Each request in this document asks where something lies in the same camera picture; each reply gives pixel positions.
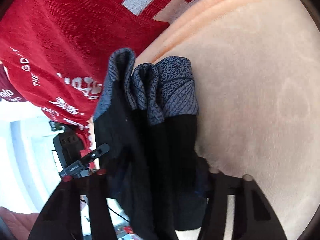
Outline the black pants blue patterned trim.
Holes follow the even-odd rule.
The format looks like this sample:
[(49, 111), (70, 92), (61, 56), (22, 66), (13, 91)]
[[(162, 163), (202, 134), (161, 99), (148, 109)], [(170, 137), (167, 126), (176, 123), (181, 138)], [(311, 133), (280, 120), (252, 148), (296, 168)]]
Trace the black pants blue patterned trim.
[(109, 152), (110, 197), (143, 239), (176, 239), (201, 226), (207, 201), (195, 152), (199, 106), (191, 62), (169, 56), (135, 64), (129, 48), (109, 58), (93, 117), (97, 145)]

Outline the red blanket white characters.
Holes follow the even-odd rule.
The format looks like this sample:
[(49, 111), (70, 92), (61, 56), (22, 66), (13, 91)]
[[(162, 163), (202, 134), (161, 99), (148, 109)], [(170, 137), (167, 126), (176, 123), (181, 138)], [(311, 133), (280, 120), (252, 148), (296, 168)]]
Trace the red blanket white characters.
[(165, 54), (171, 25), (199, 1), (1, 0), (1, 82), (71, 125), (85, 155), (111, 54)]

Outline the peach cloth sheet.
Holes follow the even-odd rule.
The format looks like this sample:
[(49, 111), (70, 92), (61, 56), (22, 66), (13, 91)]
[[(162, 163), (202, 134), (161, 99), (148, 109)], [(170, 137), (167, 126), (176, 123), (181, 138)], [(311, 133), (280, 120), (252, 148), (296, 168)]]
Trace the peach cloth sheet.
[(171, 25), (165, 54), (133, 51), (136, 65), (191, 62), (199, 168), (252, 176), (287, 239), (319, 239), (318, 26), (310, 0), (201, 0)]

